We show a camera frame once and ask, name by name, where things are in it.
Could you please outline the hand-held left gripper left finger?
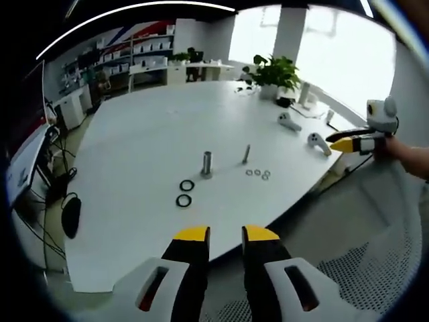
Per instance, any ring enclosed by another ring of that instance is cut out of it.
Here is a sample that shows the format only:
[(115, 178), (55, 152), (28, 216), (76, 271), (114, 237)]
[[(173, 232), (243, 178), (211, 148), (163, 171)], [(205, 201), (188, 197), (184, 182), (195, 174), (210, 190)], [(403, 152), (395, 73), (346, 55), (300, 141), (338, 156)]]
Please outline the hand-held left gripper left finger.
[(112, 321), (198, 321), (207, 288), (210, 227), (179, 231), (113, 288)]

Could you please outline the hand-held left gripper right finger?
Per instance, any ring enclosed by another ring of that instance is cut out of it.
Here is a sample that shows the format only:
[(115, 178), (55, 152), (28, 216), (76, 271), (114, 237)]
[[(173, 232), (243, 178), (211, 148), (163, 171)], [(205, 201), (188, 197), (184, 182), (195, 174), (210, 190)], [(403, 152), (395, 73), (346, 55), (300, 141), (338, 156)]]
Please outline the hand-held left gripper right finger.
[(307, 261), (291, 257), (280, 237), (242, 227), (245, 290), (254, 321), (338, 321), (338, 286)]

